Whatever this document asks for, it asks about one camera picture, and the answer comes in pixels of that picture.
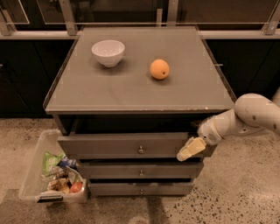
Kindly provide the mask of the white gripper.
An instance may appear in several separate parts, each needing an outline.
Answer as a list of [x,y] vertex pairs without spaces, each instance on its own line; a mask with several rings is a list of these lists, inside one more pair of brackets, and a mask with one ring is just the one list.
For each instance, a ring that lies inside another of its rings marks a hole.
[[208,117],[203,120],[197,130],[199,137],[191,137],[187,140],[185,145],[179,150],[177,160],[183,162],[188,158],[202,152],[206,145],[217,145],[221,140],[217,125],[217,115]]

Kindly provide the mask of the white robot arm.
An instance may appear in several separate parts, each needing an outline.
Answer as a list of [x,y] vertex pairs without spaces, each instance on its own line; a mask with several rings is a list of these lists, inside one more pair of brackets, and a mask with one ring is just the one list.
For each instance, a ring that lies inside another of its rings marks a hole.
[[198,137],[187,140],[177,160],[183,162],[226,137],[261,135],[267,130],[280,135],[280,107],[276,100],[260,94],[244,94],[230,110],[203,120],[197,130]]

